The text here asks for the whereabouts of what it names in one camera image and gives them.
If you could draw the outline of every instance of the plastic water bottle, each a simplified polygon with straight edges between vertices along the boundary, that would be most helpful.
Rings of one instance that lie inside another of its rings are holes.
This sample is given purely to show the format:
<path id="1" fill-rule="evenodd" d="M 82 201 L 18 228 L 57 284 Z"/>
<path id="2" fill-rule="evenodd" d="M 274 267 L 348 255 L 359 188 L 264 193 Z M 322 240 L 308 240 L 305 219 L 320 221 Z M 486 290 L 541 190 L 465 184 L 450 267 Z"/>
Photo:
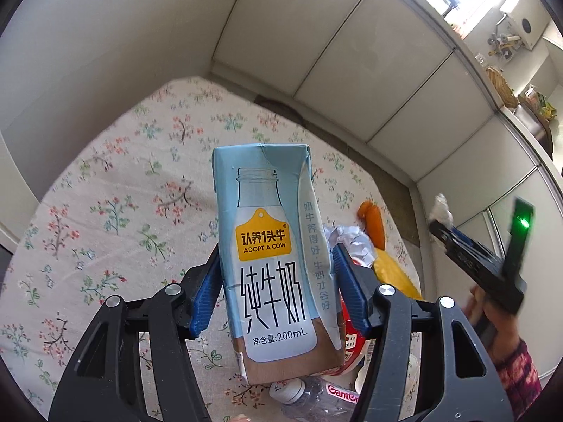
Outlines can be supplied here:
<path id="1" fill-rule="evenodd" d="M 359 395 L 314 376 L 274 383 L 270 396 L 284 416 L 299 422 L 348 422 Z"/>

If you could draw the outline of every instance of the human hand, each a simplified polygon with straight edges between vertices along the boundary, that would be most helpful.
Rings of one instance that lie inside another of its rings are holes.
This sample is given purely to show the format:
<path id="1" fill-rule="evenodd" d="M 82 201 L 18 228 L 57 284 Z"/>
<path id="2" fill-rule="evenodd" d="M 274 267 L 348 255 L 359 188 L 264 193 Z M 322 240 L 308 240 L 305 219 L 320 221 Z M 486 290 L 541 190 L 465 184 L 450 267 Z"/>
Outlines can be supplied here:
<path id="1" fill-rule="evenodd" d="M 463 312 L 467 318 L 471 319 L 475 314 L 478 315 L 482 309 L 496 328 L 498 333 L 487 352 L 493 363 L 498 365 L 508 359 L 520 344 L 518 322 L 515 315 L 509 314 L 491 301 L 484 301 L 483 303 L 483 300 L 485 300 L 485 291 L 478 286 L 474 286 Z"/>

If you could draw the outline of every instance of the cabinet door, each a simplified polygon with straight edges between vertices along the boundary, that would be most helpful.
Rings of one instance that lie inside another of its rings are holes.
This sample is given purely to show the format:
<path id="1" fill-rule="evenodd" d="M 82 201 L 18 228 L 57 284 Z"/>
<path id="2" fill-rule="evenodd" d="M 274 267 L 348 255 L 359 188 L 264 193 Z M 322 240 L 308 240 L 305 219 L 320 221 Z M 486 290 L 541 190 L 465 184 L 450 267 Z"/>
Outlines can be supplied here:
<path id="1" fill-rule="evenodd" d="M 493 251 L 493 240 L 489 233 L 487 221 L 488 218 L 485 213 L 480 212 L 464 223 L 464 225 L 461 225 L 459 230 L 468 235 L 469 238 L 475 239 Z M 461 307 L 465 306 L 470 295 L 469 289 L 475 285 L 474 281 L 460 267 L 446 257 L 443 246 L 435 240 L 432 241 L 432 253 L 436 267 L 438 296 L 451 296 L 455 303 Z"/>
<path id="2" fill-rule="evenodd" d="M 0 245 L 15 252 L 29 225 L 37 199 L 21 177 L 0 133 Z"/>
<path id="3" fill-rule="evenodd" d="M 505 248 L 514 197 L 535 206 L 521 275 L 527 283 L 519 315 L 520 335 L 527 342 L 540 374 L 559 363 L 563 353 L 561 292 L 563 290 L 563 218 L 541 173 L 536 170 L 491 206 Z"/>
<path id="4" fill-rule="evenodd" d="M 427 214 L 434 197 L 443 193 L 459 225 L 502 197 L 533 167 L 520 143 L 494 117 L 417 185 Z"/>
<path id="5" fill-rule="evenodd" d="M 369 144 L 416 181 L 492 115 L 475 80 L 452 55 Z"/>
<path id="6" fill-rule="evenodd" d="M 215 60 L 293 95 L 360 0 L 238 0 Z"/>
<path id="7" fill-rule="evenodd" d="M 362 0 L 296 98 L 368 142 L 450 52 L 402 0 Z"/>

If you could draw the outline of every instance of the yellow brand label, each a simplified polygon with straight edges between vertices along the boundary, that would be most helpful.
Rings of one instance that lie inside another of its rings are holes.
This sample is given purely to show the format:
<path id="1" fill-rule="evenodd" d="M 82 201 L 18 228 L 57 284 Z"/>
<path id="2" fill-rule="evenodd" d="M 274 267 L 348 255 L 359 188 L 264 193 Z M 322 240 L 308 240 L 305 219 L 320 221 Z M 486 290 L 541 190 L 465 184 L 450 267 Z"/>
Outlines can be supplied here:
<path id="1" fill-rule="evenodd" d="M 235 228 L 239 260 L 264 259 L 291 252 L 289 225 L 259 207 L 250 220 Z"/>

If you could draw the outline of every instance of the bottle cap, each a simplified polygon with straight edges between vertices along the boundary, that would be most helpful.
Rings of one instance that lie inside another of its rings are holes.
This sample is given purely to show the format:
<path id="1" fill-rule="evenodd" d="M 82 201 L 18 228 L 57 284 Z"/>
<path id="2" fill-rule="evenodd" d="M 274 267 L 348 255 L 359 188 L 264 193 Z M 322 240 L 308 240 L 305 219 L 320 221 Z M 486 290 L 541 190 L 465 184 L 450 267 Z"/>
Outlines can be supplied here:
<path id="1" fill-rule="evenodd" d="M 305 392 L 305 383 L 299 378 L 279 381 L 270 386 L 270 397 L 283 404 L 294 403 L 303 392 Z"/>

